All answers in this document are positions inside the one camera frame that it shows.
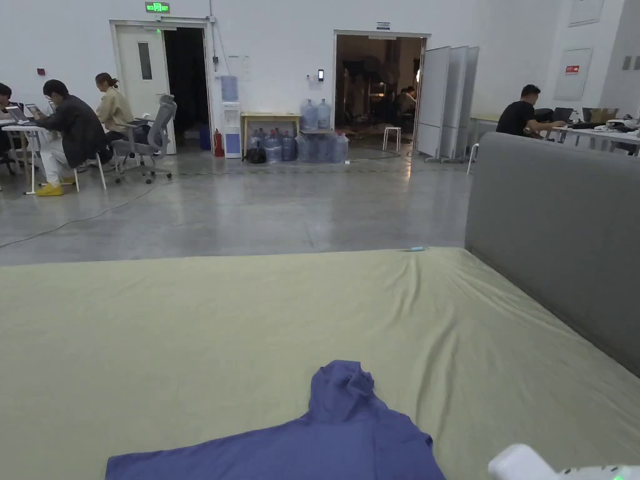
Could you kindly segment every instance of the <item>woman in beige jacket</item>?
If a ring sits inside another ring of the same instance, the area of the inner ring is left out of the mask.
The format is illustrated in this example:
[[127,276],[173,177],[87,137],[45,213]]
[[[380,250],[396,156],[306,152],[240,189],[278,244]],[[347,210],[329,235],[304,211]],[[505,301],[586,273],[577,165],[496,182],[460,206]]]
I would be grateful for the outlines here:
[[122,124],[133,122],[134,117],[129,102],[117,90],[118,79],[104,72],[95,76],[95,85],[104,93],[95,113],[108,130],[107,141],[111,143],[126,138],[127,129]]

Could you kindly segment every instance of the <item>hood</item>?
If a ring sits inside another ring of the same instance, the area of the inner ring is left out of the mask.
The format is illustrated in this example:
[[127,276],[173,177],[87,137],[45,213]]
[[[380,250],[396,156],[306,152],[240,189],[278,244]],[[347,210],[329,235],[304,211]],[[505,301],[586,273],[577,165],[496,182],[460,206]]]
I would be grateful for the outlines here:
[[386,408],[373,393],[373,377],[360,362],[334,360],[311,379],[309,411],[304,418],[318,422],[362,420]]

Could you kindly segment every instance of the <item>hair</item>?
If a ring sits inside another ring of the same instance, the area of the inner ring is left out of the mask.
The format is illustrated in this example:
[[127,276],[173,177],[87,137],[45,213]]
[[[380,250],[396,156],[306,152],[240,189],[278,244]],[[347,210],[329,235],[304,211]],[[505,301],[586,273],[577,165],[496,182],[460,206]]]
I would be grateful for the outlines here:
[[103,72],[95,76],[95,82],[96,83],[107,82],[107,85],[112,86],[113,88],[118,88],[119,80],[117,78],[112,78],[111,75],[109,75],[107,72]]
[[11,94],[11,88],[7,87],[4,83],[0,83],[0,95],[4,95],[8,99],[10,99]]
[[527,86],[525,86],[525,88],[522,89],[520,98],[523,99],[524,97],[528,97],[529,95],[539,95],[539,94],[540,94],[540,89],[537,86],[528,84]]
[[50,97],[52,93],[57,93],[62,98],[66,99],[69,96],[67,86],[60,80],[47,80],[42,87],[42,93],[46,97]]

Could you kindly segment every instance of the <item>bed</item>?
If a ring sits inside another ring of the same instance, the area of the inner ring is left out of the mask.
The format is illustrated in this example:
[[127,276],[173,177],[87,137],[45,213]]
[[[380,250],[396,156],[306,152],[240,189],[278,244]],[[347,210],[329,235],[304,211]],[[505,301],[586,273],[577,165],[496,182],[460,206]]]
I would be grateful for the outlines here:
[[281,424],[334,359],[449,479],[516,442],[555,468],[640,464],[640,378],[468,250],[5,267],[0,291],[3,479],[101,480],[112,455]]

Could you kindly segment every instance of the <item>green exit sign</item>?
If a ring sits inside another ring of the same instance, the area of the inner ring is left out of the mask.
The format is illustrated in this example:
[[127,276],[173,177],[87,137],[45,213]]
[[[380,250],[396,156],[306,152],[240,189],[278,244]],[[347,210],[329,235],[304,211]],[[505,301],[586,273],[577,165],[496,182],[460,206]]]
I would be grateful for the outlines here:
[[145,2],[145,10],[147,13],[171,13],[169,4],[164,2]]

